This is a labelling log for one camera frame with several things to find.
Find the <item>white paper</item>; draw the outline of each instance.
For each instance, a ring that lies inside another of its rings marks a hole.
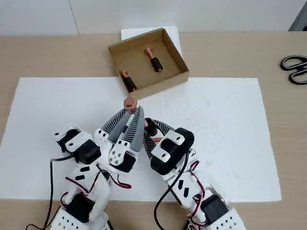
[[[93,133],[122,108],[118,78],[21,78],[0,147],[0,198],[48,199],[49,160],[62,157],[53,131],[67,123]],[[281,199],[257,79],[190,78],[138,101],[145,116],[195,135],[194,149],[233,202]],[[54,163],[54,194],[67,190],[74,161]],[[166,190],[145,152],[112,199],[156,201]]]
[[[161,27],[164,28],[167,31],[169,37],[171,38],[171,40],[173,41],[173,43],[174,43],[175,47],[177,48],[178,52],[182,56],[177,26],[161,26]],[[125,39],[128,39],[128,38],[137,36],[137,35],[141,35],[143,33],[149,32],[151,30],[159,29],[161,27],[148,27],[148,28],[135,28],[135,29],[121,30],[121,32],[120,32],[121,40],[125,40]]]

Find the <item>scissors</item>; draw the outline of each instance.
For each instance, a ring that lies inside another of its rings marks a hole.
[[[300,63],[294,65],[286,65],[289,60],[298,60]],[[297,70],[296,72],[290,74],[289,81],[296,85],[306,85],[307,80],[297,80],[296,77],[307,73],[307,57],[301,55],[291,55],[282,60],[280,67],[284,71]]]

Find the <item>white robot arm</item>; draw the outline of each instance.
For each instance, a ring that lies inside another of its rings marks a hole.
[[[146,119],[144,146],[151,162],[151,168],[159,173],[168,184],[168,190],[160,202],[171,192],[177,202],[189,211],[188,230],[245,230],[235,208],[231,207],[218,183],[204,170],[200,173],[196,151],[191,147],[194,135],[188,130],[177,128],[157,120]],[[157,132],[163,138],[156,145],[153,138]]]
[[[144,118],[142,107],[128,98],[94,137],[77,127],[55,132],[55,141],[63,152],[74,156],[77,165],[70,176],[69,191],[51,223],[51,230],[112,230],[104,212],[112,186],[130,189],[118,180],[133,168],[142,144],[150,166],[168,184],[168,190],[154,209],[156,212],[168,192],[189,211],[185,230],[244,230],[244,223],[230,206],[222,189],[204,171],[192,148],[194,135],[184,128]]]

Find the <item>open cardboard box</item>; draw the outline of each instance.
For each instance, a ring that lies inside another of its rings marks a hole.
[[[163,66],[163,70],[159,73],[154,71],[150,59],[144,53],[144,49],[148,46],[153,49],[153,55]],[[118,74],[120,71],[127,71],[137,86],[137,90],[130,93],[136,99],[188,80],[189,69],[163,28],[129,38],[108,48]]]

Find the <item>table surface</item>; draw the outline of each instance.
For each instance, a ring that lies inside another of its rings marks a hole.
[[[0,137],[19,77],[116,76],[107,45],[119,40],[118,34],[1,37]],[[180,33],[193,77],[259,78],[283,201],[234,204],[248,230],[306,229],[307,86],[290,84],[279,68],[286,55],[307,55],[306,41],[306,32]],[[106,212],[115,230],[156,230],[154,205],[111,201]],[[0,200],[0,230],[42,225],[47,207],[46,200]],[[175,203],[158,210],[167,230],[182,229],[185,214]]]

